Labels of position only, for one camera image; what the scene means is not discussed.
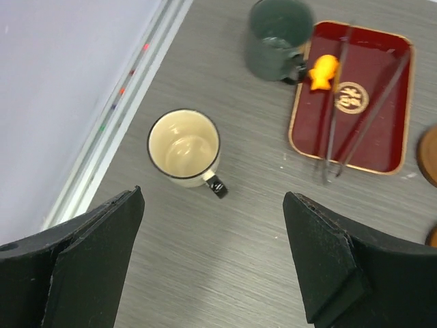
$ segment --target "yellow fish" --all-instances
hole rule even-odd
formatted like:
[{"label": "yellow fish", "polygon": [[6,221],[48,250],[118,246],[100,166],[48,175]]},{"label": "yellow fish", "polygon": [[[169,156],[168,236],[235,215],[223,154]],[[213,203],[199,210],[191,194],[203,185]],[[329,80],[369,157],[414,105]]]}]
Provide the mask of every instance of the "yellow fish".
[{"label": "yellow fish", "polygon": [[338,66],[339,61],[335,56],[319,57],[314,63],[314,68],[309,70],[309,76],[313,80],[311,90],[330,90],[329,80],[335,76]]}]

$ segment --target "mug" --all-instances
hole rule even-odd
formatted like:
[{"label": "mug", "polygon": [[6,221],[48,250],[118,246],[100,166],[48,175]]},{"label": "mug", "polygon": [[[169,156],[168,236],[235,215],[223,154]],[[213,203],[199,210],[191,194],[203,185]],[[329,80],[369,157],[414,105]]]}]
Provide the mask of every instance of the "mug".
[{"label": "mug", "polygon": [[220,135],[214,122],[194,109],[176,109],[161,116],[150,129],[147,152],[154,166],[186,188],[207,184],[219,197],[227,188],[216,175]]},{"label": "mug", "polygon": [[302,82],[307,63],[300,50],[310,39],[313,27],[313,13],[302,1],[258,1],[249,15],[244,48],[247,68],[265,81],[292,85]]}]

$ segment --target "brown coaster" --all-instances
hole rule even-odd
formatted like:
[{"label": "brown coaster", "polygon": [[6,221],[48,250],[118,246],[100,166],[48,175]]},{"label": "brown coaster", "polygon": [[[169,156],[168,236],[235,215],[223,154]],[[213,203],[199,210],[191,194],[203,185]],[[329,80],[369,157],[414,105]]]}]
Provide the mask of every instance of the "brown coaster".
[{"label": "brown coaster", "polygon": [[437,187],[437,126],[429,129],[420,140],[417,163],[423,176]]},{"label": "brown coaster", "polygon": [[437,226],[435,226],[428,234],[425,245],[437,248]]}]

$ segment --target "cream enamel mug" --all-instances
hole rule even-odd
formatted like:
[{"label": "cream enamel mug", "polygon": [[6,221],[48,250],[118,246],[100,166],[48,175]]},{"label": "cream enamel mug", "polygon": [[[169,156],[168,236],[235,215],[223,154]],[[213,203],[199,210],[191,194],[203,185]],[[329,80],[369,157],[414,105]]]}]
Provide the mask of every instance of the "cream enamel mug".
[{"label": "cream enamel mug", "polygon": [[219,197],[227,188],[216,175],[220,135],[214,122],[194,109],[176,109],[161,116],[150,129],[147,151],[154,166],[186,188],[207,184]]}]

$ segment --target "circular logo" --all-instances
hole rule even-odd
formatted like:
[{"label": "circular logo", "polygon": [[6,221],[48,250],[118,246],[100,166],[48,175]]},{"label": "circular logo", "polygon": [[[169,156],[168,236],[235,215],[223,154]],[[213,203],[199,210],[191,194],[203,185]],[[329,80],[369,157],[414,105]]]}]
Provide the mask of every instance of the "circular logo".
[{"label": "circular logo", "polygon": [[335,106],[344,113],[362,113],[369,104],[369,94],[358,83],[341,82],[337,90],[338,99]]}]

